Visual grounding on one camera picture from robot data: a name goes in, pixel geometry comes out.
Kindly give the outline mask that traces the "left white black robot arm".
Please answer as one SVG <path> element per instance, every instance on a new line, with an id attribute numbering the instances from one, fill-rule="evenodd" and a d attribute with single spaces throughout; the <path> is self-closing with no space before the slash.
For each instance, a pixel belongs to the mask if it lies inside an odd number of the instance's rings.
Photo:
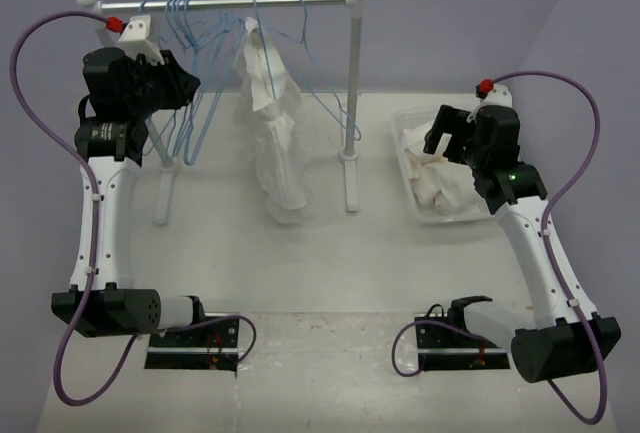
<path id="1" fill-rule="evenodd" d="M 83 161 L 81 239 L 69 289 L 53 294 L 51 309 L 87 338 L 172 330 L 195 346 L 208 332 L 200 299 L 135 287 L 130 261 L 131 208 L 147 121 L 159 110 L 187 106 L 200 85 L 170 51 L 160 55 L 152 62 L 108 47 L 83 59 L 88 93 L 78 105 L 74 135 Z"/>

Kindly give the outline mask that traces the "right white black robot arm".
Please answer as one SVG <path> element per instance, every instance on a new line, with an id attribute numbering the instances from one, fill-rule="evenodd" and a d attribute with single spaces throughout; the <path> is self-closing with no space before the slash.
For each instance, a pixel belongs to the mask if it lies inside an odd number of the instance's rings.
<path id="1" fill-rule="evenodd" d="M 531 312 L 501 307 L 486 296 L 456 299 L 446 321 L 448 338 L 467 346 L 478 337 L 512 355 L 529 382 L 597 370 L 621 337 L 617 320 L 599 314 L 572 271 L 544 210 L 547 191 L 537 169 L 520 159 L 520 121 L 498 105 L 468 112 L 439 108 L 424 150 L 448 135 L 444 156 L 470 168 L 474 187 L 505 232 L 523 274 Z"/>

